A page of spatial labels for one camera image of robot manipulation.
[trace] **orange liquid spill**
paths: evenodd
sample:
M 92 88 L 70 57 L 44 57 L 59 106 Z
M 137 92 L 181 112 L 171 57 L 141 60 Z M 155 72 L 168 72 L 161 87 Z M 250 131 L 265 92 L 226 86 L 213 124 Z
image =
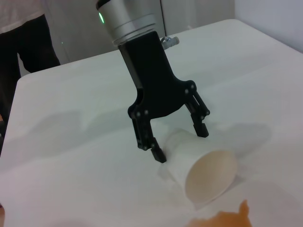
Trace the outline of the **orange liquid spill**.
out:
M 244 200 L 238 213 L 220 211 L 211 219 L 194 219 L 186 227 L 252 227 L 249 212 L 247 200 Z

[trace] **white wall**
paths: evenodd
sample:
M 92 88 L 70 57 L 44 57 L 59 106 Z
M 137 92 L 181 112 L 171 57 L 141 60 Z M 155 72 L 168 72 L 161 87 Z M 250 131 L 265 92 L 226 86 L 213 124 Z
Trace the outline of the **white wall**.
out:
M 235 17 L 303 52 L 303 0 L 235 0 Z
M 234 0 L 161 0 L 167 35 L 234 18 Z

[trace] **white tablecloth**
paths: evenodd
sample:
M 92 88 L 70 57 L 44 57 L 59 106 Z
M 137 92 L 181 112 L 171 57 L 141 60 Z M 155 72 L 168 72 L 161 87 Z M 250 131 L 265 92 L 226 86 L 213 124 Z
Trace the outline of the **white tablecloth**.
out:
M 168 60 L 178 78 L 196 82 L 211 110 L 209 139 L 236 152 L 232 188 L 270 181 L 301 205 L 303 55 L 237 20 L 177 36 Z M 188 222 L 169 221 L 187 211 L 159 177 L 160 163 L 136 147 L 127 115 L 135 98 L 119 51 L 23 77 L 0 158 L 5 227 Z M 185 107 L 152 127 L 159 142 L 172 128 L 194 132 Z

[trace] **person's leg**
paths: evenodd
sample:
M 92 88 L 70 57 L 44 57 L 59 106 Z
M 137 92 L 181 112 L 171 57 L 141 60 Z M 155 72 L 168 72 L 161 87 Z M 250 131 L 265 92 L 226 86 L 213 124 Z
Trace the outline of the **person's leg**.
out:
M 16 46 L 15 31 L 0 34 L 0 115 L 5 124 L 8 123 L 20 70 Z M 4 136 L 5 129 L 0 127 Z
M 21 29 L 18 53 L 27 71 L 37 72 L 60 65 L 44 15 L 26 22 Z

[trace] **white paper cup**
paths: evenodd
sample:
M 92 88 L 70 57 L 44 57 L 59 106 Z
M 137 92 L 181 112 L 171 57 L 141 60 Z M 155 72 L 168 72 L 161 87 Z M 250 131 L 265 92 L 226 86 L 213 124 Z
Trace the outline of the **white paper cup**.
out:
M 233 152 L 185 130 L 173 131 L 163 151 L 167 169 L 186 201 L 201 207 L 222 194 L 237 173 Z

